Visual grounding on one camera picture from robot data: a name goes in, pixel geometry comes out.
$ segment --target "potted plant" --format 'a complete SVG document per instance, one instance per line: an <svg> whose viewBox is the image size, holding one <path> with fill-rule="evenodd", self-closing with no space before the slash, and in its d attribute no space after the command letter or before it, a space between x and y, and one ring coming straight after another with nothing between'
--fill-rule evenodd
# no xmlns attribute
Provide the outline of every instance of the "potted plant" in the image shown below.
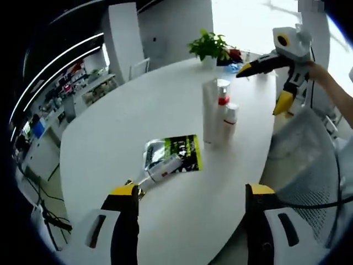
<svg viewBox="0 0 353 265"><path fill-rule="evenodd" d="M199 57L205 69L213 70L217 66L217 59L229 59L227 43L222 39L223 35L216 35L205 29L201 29L200 33L201 38L188 44L189 53Z"/></svg>

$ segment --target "white cabinet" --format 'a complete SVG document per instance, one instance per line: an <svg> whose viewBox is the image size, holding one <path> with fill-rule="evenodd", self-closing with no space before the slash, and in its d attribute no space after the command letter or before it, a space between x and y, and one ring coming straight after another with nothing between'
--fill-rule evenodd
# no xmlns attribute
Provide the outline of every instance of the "white cabinet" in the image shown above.
<svg viewBox="0 0 353 265"><path fill-rule="evenodd" d="M25 161L33 173L47 181L59 165L59 156L59 148L48 134L44 134L32 143Z"/></svg>

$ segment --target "human arm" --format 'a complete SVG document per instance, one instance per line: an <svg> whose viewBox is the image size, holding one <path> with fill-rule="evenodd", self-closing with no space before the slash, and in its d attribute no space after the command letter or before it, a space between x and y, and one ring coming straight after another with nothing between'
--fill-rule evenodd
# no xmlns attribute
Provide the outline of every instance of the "human arm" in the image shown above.
<svg viewBox="0 0 353 265"><path fill-rule="evenodd" d="M329 98L353 128L353 98L337 84L336 80L321 65L309 62L308 66L310 79L317 82L326 91Z"/></svg>

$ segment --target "human hand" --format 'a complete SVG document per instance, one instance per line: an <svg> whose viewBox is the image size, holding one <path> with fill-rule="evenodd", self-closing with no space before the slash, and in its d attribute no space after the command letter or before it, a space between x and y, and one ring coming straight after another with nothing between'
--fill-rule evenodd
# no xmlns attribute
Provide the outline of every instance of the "human hand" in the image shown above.
<svg viewBox="0 0 353 265"><path fill-rule="evenodd" d="M324 67L312 61L307 62L307 65L309 67L309 77L311 80L319 84L324 84L327 81L330 74Z"/></svg>

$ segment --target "red bottle cap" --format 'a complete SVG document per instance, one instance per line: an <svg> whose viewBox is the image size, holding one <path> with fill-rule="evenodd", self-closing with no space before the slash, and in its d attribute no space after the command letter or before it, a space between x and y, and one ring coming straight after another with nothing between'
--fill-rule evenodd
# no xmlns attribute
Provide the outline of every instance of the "red bottle cap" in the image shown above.
<svg viewBox="0 0 353 265"><path fill-rule="evenodd" d="M229 96L226 96L224 98L218 98L218 105L224 106L227 105L229 102Z"/></svg>

